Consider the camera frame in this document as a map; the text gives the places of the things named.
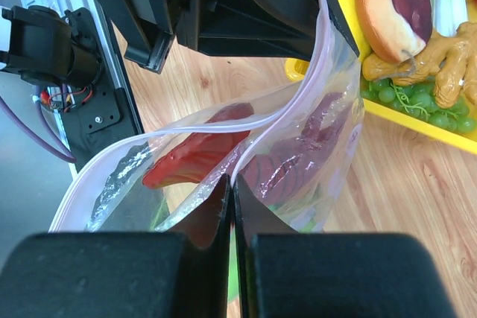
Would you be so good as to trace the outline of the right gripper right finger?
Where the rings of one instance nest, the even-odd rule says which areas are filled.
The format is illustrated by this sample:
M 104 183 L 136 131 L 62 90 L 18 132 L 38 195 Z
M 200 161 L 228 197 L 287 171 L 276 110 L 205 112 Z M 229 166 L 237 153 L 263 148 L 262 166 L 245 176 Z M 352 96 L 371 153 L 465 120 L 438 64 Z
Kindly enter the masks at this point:
M 293 230 L 233 186 L 243 317 L 454 317 L 429 251 L 401 233 Z

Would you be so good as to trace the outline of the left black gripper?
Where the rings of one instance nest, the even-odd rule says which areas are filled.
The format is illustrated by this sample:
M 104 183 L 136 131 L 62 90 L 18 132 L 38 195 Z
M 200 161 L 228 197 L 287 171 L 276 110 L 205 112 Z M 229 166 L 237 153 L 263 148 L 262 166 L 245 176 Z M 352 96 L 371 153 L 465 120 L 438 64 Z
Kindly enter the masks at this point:
M 174 42 L 216 57 L 295 57 L 313 47 L 313 0 L 97 0 L 125 57 L 162 70 Z

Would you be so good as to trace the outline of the red fake lobster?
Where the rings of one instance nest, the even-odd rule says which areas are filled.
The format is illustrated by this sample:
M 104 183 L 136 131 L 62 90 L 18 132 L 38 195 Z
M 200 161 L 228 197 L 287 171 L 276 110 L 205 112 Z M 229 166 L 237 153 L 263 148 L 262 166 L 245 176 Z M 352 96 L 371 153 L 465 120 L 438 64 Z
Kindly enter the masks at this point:
M 351 109 L 340 93 L 331 92 L 306 119 L 300 135 L 273 138 L 269 148 L 253 155 L 239 173 L 255 197 L 278 209 L 311 188 L 332 155 Z M 248 131 L 192 133 L 154 163 L 142 184 L 149 189 L 198 184 L 216 168 L 230 174 L 249 137 Z

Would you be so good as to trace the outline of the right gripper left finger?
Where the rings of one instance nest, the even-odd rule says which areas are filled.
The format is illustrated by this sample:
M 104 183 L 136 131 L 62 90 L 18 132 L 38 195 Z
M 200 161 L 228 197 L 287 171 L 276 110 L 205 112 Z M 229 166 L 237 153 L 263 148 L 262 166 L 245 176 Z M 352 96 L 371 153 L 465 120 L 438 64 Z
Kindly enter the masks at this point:
M 165 232 L 32 235 L 1 272 L 3 317 L 225 317 L 232 188 Z

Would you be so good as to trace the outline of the clear zip top bag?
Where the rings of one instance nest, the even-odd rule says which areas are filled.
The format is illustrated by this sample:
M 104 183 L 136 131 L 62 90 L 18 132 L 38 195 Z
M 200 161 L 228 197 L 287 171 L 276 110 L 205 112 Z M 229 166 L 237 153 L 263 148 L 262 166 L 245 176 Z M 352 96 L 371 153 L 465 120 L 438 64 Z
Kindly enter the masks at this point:
M 164 231 L 223 175 L 294 229 L 322 229 L 340 194 L 364 117 L 360 63 L 318 0 L 305 77 L 195 112 L 106 147 L 66 191 L 51 232 Z

